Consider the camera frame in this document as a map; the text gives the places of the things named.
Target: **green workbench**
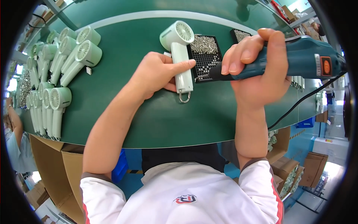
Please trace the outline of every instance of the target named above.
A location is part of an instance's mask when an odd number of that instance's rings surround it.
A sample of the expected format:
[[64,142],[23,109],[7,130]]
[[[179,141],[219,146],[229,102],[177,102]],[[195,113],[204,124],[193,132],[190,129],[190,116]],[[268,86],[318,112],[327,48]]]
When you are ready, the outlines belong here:
[[[254,0],[245,1],[254,4]],[[155,1],[95,1],[72,3],[63,10],[65,23],[77,28],[112,16],[148,10],[182,10],[217,16],[247,26],[253,30],[269,27],[294,35],[289,26],[262,4],[249,5],[246,22],[237,17],[235,0],[155,0]],[[94,123],[114,96],[132,76],[149,51],[163,53],[159,34],[176,20],[188,23],[194,33],[214,35],[221,52],[233,44],[231,27],[206,21],[183,18],[132,19],[97,28],[102,36],[99,47],[103,56],[92,68],[92,75],[82,70],[69,84],[73,100],[62,120],[61,141],[85,144]],[[50,22],[49,29],[60,32],[65,23],[59,18]],[[267,125],[272,125],[299,98],[315,89],[314,80],[306,80],[304,93],[290,87],[278,102],[265,107]],[[315,95],[305,100],[274,129],[283,128],[316,114]],[[21,111],[24,130],[34,133],[30,113]],[[234,139],[236,102],[229,82],[216,81],[194,84],[191,99],[181,104],[177,93],[160,90],[146,100],[134,116],[123,144],[124,148],[161,148],[191,146]]]

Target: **power cord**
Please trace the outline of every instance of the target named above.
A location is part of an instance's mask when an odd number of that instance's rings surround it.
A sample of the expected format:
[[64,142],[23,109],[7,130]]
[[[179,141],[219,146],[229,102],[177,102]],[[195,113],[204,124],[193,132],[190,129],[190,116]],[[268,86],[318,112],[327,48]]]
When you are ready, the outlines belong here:
[[287,111],[287,113],[285,113],[284,115],[282,115],[282,117],[280,117],[273,125],[271,125],[270,127],[268,127],[267,129],[270,130],[271,128],[273,128],[274,126],[276,126],[283,118],[285,118],[289,113],[291,113],[293,111],[293,109],[295,109],[295,107],[297,107],[302,101],[304,101],[305,99],[307,99],[308,97],[318,93],[319,91],[323,90],[324,88],[326,88],[327,86],[329,86],[332,82],[336,81],[338,78],[340,78],[342,75],[337,76],[336,78],[333,78],[331,80],[329,80],[326,84],[324,84],[323,86],[319,87],[318,89],[316,89],[315,91],[310,92],[309,94],[305,95],[304,97],[302,97],[299,101],[297,101],[297,103],[295,103],[295,105],[293,105],[291,107],[291,109],[289,111]]
[[[34,14],[34,13],[33,13],[32,15],[34,15],[34,16],[36,16],[36,17],[42,19],[42,20],[44,21],[44,23],[45,23],[45,25],[44,25],[43,27],[46,26],[46,21],[45,21],[45,19],[44,19],[42,16],[36,15],[36,14]],[[28,25],[29,25],[30,27],[32,27],[32,28],[39,28],[39,29],[40,29],[40,28],[43,28],[43,27],[34,27],[34,26],[30,25],[30,23],[28,23]]]

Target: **hand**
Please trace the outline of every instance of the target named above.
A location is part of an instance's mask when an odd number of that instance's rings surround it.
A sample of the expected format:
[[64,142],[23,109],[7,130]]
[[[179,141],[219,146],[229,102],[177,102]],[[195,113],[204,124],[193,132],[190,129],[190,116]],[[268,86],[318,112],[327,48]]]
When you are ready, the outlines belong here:
[[259,29],[258,35],[244,38],[234,44],[224,55],[222,74],[237,75],[245,64],[252,63],[267,45],[267,64],[262,76],[231,81],[238,108],[260,109],[266,104],[279,100],[288,90],[290,80],[287,78],[288,61],[285,36],[273,29]]
[[151,98],[154,92],[161,88],[176,92],[175,84],[170,83],[171,79],[191,69],[195,63],[195,60],[191,59],[173,64],[170,57],[157,52],[149,52],[140,62],[128,84],[142,91],[145,99]]
[[8,108],[12,104],[13,104],[13,98],[12,97],[6,98],[6,108]]

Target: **electric screwdriver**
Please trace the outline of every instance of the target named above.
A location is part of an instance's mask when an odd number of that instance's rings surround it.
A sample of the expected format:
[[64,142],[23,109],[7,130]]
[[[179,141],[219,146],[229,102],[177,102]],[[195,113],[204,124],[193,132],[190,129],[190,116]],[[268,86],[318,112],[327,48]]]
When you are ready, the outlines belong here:
[[[295,36],[285,40],[289,68],[288,76],[331,79],[346,72],[345,59],[331,45],[312,39],[310,36]],[[256,60],[245,65],[238,75],[222,75],[221,62],[211,68],[208,75],[213,80],[240,80],[263,75],[267,63],[267,42]]]

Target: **keychain loop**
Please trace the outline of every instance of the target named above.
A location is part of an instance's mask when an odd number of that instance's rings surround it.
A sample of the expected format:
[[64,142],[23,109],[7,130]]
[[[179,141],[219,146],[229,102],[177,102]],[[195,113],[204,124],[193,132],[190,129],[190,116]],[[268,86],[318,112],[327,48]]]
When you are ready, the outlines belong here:
[[190,100],[190,94],[191,94],[191,92],[188,92],[188,99],[187,99],[186,101],[183,101],[183,100],[182,100],[182,91],[179,90],[179,100],[180,100],[182,103],[187,103],[187,102],[189,102],[189,100]]

